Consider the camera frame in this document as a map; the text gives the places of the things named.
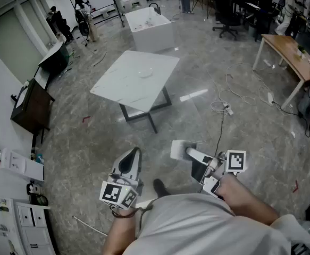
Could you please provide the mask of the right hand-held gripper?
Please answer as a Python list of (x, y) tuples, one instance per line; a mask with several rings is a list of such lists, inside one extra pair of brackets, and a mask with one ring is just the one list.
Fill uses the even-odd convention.
[(217, 189), (225, 174), (237, 175), (246, 170), (246, 152), (228, 150), (216, 157), (205, 154), (193, 147), (186, 148), (188, 160), (192, 161), (192, 177), (202, 185), (202, 190), (217, 198)]

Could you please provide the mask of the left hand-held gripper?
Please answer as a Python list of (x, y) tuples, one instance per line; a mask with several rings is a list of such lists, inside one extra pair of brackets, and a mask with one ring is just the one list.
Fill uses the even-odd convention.
[(135, 147), (123, 153), (114, 162), (112, 172), (102, 182), (100, 201), (111, 206), (127, 210), (141, 195), (143, 182), (139, 178), (142, 153)]

